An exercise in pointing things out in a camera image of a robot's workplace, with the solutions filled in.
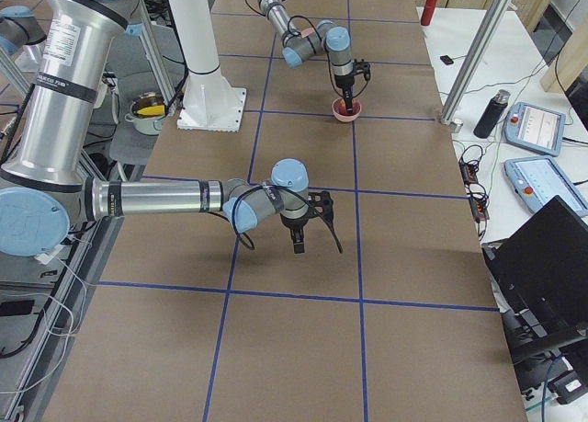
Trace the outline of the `red apple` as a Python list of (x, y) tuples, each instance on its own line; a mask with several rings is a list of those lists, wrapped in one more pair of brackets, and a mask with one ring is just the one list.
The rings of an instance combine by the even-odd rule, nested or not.
[(340, 99), (338, 100), (338, 110), (339, 110), (341, 113), (347, 113), (347, 112), (348, 112), (347, 106), (346, 106), (346, 104), (345, 104), (345, 100), (344, 100), (343, 98), (340, 98)]

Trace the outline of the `pink bowl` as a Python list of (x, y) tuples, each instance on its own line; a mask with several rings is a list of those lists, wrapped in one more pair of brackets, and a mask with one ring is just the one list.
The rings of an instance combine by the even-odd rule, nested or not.
[(357, 99), (352, 101), (351, 109), (345, 106), (345, 101), (341, 97), (332, 102), (332, 113), (335, 119), (342, 123), (350, 123), (356, 120), (361, 112), (362, 105)]

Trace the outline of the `small black square device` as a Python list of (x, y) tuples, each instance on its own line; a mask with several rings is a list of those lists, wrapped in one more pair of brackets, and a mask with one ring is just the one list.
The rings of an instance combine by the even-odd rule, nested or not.
[(451, 58), (451, 57), (450, 57), (450, 56), (448, 56), (448, 55), (442, 55), (442, 56), (440, 57), (440, 60), (441, 60), (441, 61), (442, 61), (442, 62), (443, 62), (445, 65), (450, 65), (450, 64), (453, 64), (453, 63), (454, 63), (454, 59), (453, 59), (453, 58)]

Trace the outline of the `red cylinder bottle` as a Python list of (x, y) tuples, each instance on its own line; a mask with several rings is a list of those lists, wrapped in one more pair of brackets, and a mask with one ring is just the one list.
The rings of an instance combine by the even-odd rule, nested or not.
[(436, 6), (437, 6), (438, 0), (425, 0), (424, 1), (424, 8), (423, 8), (423, 13), (421, 15), (421, 19), (420, 19), (420, 24), (424, 27), (429, 26)]

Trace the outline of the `black water bottle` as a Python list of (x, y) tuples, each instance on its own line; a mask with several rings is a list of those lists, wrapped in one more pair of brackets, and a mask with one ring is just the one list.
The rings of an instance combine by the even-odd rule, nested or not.
[(490, 136), (504, 110), (507, 108), (510, 96), (511, 93), (509, 91), (500, 89), (491, 98), (474, 128), (473, 134), (477, 138), (486, 139)]

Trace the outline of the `far teach pendant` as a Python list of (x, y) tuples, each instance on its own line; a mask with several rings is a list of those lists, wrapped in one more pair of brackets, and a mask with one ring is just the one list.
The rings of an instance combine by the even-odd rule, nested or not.
[(506, 141), (538, 154), (560, 154), (566, 116), (526, 102), (515, 103), (503, 124)]

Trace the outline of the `teach pendant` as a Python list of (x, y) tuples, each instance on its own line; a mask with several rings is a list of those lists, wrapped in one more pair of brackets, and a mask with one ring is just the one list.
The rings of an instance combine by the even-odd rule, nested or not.
[(503, 163), (514, 192), (533, 213), (559, 196), (581, 218), (587, 216), (587, 200), (551, 156), (509, 159)]
[(503, 124), (506, 141), (538, 154), (560, 154), (566, 116), (526, 102), (515, 103)]

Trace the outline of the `white pot with yellow item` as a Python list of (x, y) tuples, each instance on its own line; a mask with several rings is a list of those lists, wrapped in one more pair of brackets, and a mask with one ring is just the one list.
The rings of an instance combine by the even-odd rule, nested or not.
[(145, 92), (134, 98), (125, 114), (125, 121), (144, 135), (158, 135), (164, 124), (166, 106), (160, 93)]

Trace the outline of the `near teach pendant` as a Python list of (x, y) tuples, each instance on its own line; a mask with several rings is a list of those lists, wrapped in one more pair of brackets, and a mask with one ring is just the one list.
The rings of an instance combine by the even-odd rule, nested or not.
[(581, 218), (587, 216), (587, 200), (551, 156), (509, 159), (503, 163), (514, 192), (533, 213), (559, 196)]

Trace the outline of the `black laptop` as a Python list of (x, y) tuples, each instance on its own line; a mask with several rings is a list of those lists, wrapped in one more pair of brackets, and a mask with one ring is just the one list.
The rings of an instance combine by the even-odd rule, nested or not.
[(559, 349), (580, 374), (587, 373), (587, 224), (559, 196), (483, 256), (510, 309), (537, 322), (519, 335), (507, 331), (515, 363)]

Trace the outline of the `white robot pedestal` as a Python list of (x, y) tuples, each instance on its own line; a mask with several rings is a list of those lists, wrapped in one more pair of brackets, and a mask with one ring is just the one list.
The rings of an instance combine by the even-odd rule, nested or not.
[(169, 0), (188, 76), (177, 126), (182, 130), (238, 131), (247, 96), (221, 71), (208, 0)]

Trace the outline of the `aluminium frame post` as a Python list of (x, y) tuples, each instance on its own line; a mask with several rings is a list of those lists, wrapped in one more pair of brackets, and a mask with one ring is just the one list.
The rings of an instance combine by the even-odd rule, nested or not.
[(438, 121), (445, 125), (450, 133), (457, 133), (461, 129), (462, 122), (457, 121), (455, 117), (458, 105), (511, 2), (512, 0), (492, 0), (470, 44), (464, 63), (438, 117)]

